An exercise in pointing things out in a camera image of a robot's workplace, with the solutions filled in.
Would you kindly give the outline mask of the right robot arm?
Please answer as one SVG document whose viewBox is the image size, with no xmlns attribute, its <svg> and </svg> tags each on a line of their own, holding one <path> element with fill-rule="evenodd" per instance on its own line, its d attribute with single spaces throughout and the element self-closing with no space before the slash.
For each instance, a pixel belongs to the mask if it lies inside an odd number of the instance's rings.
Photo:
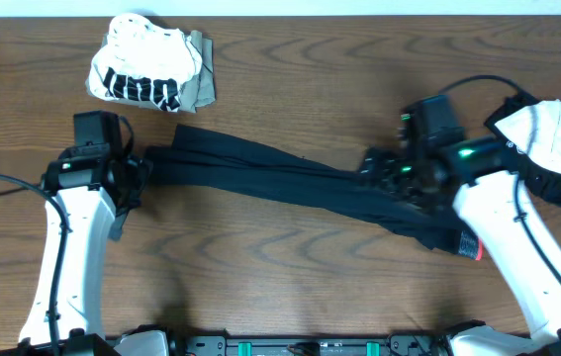
<svg viewBox="0 0 561 356">
<path fill-rule="evenodd" d="M 434 96 L 403 113 L 406 153 L 369 150 L 361 181 L 432 217 L 451 209 L 478 237 L 510 287 L 525 337 L 479 321 L 458 325 L 437 355 L 561 355 L 561 247 L 530 200 L 534 183 L 561 176 L 561 101 L 527 105 L 469 139 L 448 99 Z"/>
</svg>

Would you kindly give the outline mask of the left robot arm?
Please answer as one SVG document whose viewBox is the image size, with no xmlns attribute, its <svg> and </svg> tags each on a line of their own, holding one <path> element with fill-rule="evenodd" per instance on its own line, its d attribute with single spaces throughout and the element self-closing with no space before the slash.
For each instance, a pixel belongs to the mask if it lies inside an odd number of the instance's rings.
<svg viewBox="0 0 561 356">
<path fill-rule="evenodd" d="M 47 237 L 35 299 L 12 355 L 167 355 L 164 329 L 107 339 L 101 316 L 106 246 L 118 240 L 151 172 L 123 138 L 128 121 L 104 111 L 73 118 L 74 145 L 51 162 L 40 189 Z"/>
</svg>

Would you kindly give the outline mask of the black pants with red waistband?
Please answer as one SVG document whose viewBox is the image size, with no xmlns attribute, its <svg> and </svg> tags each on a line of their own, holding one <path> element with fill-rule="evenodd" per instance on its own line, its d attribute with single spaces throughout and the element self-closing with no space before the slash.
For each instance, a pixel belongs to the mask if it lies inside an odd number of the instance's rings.
<svg viewBox="0 0 561 356">
<path fill-rule="evenodd" d="M 225 133 L 180 125 L 168 146 L 150 146 L 153 185 L 205 186 L 330 212 L 391 233 L 412 237 L 428 249 L 478 260 L 483 244 L 447 209 L 426 213 L 414 198 L 379 187 L 373 151 L 359 171 L 344 171 Z"/>
</svg>

